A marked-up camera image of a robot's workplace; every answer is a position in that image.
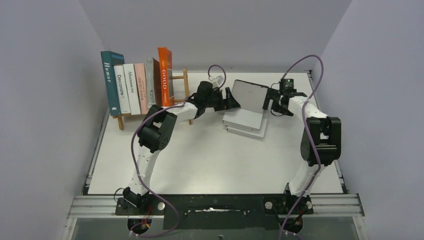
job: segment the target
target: cable connector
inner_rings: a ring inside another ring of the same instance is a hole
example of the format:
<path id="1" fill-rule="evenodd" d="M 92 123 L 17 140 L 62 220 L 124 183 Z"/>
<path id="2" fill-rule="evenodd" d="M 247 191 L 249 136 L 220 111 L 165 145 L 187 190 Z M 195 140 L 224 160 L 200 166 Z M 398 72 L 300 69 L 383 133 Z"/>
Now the cable connector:
<path id="1" fill-rule="evenodd" d="M 219 75 L 217 77 L 209 76 L 209 81 L 212 83 L 213 88 L 217 88 L 221 86 L 221 84 L 224 82 L 223 76 Z"/>

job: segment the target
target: glass panel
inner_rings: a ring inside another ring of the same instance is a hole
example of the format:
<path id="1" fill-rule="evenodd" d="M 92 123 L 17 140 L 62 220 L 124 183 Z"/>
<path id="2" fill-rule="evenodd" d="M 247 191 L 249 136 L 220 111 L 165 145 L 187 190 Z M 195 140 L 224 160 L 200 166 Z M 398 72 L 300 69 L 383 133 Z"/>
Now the glass panel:
<path id="1" fill-rule="evenodd" d="M 309 217 L 303 219 L 304 227 L 300 235 L 304 240 L 358 240 L 358 235 L 351 217 Z M 145 233 L 157 234 L 162 232 L 162 219 L 155 219 L 151 228 Z M 78 219 L 73 233 L 73 240 L 134 240 L 128 237 L 127 219 Z M 277 230 L 263 228 L 246 228 L 232 230 L 175 230 L 161 240 L 269 240 L 278 238 Z M 298 239 L 293 236 L 287 240 Z"/>

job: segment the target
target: orange book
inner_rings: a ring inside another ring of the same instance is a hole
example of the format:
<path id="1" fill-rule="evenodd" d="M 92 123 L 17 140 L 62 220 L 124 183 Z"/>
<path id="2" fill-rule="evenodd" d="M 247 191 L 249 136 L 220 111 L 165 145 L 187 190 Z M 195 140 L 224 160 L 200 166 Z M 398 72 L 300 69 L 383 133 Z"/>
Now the orange book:
<path id="1" fill-rule="evenodd" d="M 175 104 L 172 80 L 172 52 L 166 47 L 158 47 L 160 63 L 160 85 L 162 87 L 162 107 Z"/>

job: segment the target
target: teal book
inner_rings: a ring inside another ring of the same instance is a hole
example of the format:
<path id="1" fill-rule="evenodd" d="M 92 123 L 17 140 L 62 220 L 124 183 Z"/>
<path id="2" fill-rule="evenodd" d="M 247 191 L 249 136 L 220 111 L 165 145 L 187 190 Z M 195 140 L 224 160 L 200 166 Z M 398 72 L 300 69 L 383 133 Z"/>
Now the teal book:
<path id="1" fill-rule="evenodd" d="M 104 81 L 106 82 L 107 101 L 111 116 L 121 115 L 117 82 L 115 80 L 114 65 L 124 64 L 124 56 L 113 51 L 101 52 L 101 64 L 103 66 Z"/>

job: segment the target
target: book spine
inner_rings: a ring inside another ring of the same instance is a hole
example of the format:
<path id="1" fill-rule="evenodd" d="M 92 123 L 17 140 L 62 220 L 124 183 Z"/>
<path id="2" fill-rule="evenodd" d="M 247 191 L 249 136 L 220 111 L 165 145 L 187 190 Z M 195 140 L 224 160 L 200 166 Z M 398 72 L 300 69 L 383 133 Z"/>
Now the book spine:
<path id="1" fill-rule="evenodd" d="M 162 106 L 161 65 L 153 58 L 153 83 L 156 104 Z"/>
<path id="2" fill-rule="evenodd" d="M 146 72 L 147 107 L 150 109 L 156 104 L 153 57 L 147 58 L 144 67 Z"/>
<path id="3" fill-rule="evenodd" d="M 172 52 L 166 47 L 158 47 L 160 76 L 162 86 L 162 106 L 174 105 L 174 86 L 172 84 Z"/>
<path id="4" fill-rule="evenodd" d="M 128 101 L 127 85 L 125 83 L 124 66 L 115 65 L 116 87 L 119 95 L 119 105 L 121 114 L 130 114 L 130 102 Z"/>
<path id="5" fill-rule="evenodd" d="M 144 63 L 135 63 L 135 77 L 137 78 L 138 96 L 140 100 L 141 114 L 149 112 L 147 100 L 147 86 L 146 86 L 146 71 Z"/>
<path id="6" fill-rule="evenodd" d="M 102 51 L 101 63 L 103 66 L 104 81 L 106 83 L 107 101 L 111 116 L 121 115 L 118 89 L 115 81 L 115 71 L 112 65 L 112 56 L 108 51 Z"/>
<path id="7" fill-rule="evenodd" d="M 125 83 L 128 92 L 129 108 L 132 115 L 141 114 L 139 91 L 137 88 L 136 73 L 134 71 L 134 64 L 124 64 L 123 71 L 125 75 Z"/>

